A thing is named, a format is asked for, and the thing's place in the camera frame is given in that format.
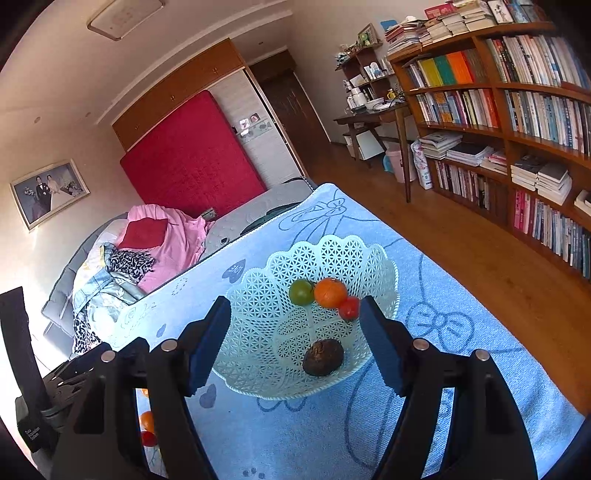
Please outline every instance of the pink trash can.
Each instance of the pink trash can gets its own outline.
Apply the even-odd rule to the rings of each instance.
[[[394,169],[394,175],[396,176],[396,181],[399,183],[404,183],[404,168],[402,167],[402,151],[400,150],[399,144],[392,144],[386,150],[386,155],[390,161],[390,165]],[[417,179],[417,169],[414,167],[414,163],[411,160],[413,158],[413,154],[408,149],[408,170],[410,172],[410,181],[414,181]]]

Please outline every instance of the red pillow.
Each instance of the red pillow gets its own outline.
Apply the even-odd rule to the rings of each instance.
[[[164,243],[168,219],[142,218],[128,223],[122,242],[117,248],[146,249]]]

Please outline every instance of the pink blanket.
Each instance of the pink blanket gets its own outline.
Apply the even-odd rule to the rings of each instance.
[[[198,262],[205,250],[205,236],[213,222],[206,222],[202,217],[191,218],[180,210],[160,205],[138,205],[132,207],[127,215],[130,222],[146,217],[168,219],[164,243],[147,250],[156,259],[153,271],[138,283],[139,288],[150,293]],[[117,245],[124,236],[125,232],[122,232]]]

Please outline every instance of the screw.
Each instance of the screw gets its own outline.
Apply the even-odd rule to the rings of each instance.
[[[491,357],[490,353],[487,352],[486,350],[483,350],[482,348],[478,348],[476,350],[476,358],[478,360],[482,360],[483,362],[486,362],[490,357]]]
[[[115,359],[115,355],[116,353],[113,350],[107,350],[106,352],[103,352],[103,354],[100,356],[100,359],[108,364],[110,361]]]
[[[176,349],[178,343],[176,340],[165,340],[164,342],[162,342],[162,345],[160,345],[160,348],[162,350],[164,350],[165,352],[172,352],[173,350]]]
[[[417,350],[426,350],[429,348],[429,342],[427,342],[424,338],[415,338],[413,340],[413,347]]]

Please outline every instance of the red tomato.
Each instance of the red tomato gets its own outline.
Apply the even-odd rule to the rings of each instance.
[[[154,435],[152,432],[148,432],[147,430],[142,430],[141,436],[142,436],[142,445],[143,446],[155,447],[156,445],[158,445],[158,439],[156,438],[156,435]]]
[[[349,296],[340,304],[339,315],[346,322],[352,322],[359,317],[359,299]]]
[[[139,416],[139,422],[144,430],[154,433],[154,416],[150,410],[145,411]]]

